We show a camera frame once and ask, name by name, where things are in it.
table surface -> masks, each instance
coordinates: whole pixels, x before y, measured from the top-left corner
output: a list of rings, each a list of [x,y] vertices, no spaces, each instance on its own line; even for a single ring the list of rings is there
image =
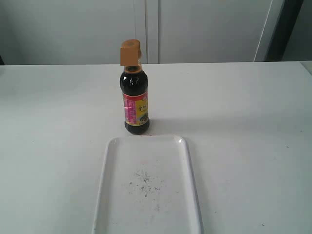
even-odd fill
[[[206,234],[312,232],[312,77],[299,62],[149,64],[147,134],[185,137]],[[118,65],[0,67],[0,233],[91,233]]]

dark glass bottle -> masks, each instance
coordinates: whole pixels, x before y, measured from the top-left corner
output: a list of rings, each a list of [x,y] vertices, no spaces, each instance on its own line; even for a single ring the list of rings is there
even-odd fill
[[[125,127],[132,134],[142,134],[150,126],[148,116],[147,75],[142,70],[140,42],[132,39],[121,45],[120,64],[124,71],[120,76],[125,109]]]

bottle cap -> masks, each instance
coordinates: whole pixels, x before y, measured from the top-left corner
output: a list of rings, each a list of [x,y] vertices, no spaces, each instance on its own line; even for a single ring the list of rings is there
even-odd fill
[[[136,39],[126,40],[120,48],[120,65],[138,66],[141,55],[140,41]]]

soy sauce bottle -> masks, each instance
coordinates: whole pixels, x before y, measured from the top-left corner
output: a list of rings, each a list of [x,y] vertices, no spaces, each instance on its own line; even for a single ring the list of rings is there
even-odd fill
[[[144,133],[150,126],[147,103],[147,75],[140,63],[140,41],[126,40],[120,48],[120,87],[125,109],[125,127],[135,135]]]

dark liquid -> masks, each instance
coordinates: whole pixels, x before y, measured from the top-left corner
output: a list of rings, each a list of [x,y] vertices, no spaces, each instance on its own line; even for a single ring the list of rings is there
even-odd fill
[[[147,91],[148,81],[147,75],[142,70],[138,73],[123,72],[120,76],[120,87],[124,94],[129,96],[138,96],[144,94]],[[150,120],[139,126],[132,126],[125,122],[126,129],[132,134],[142,134],[150,126]]]

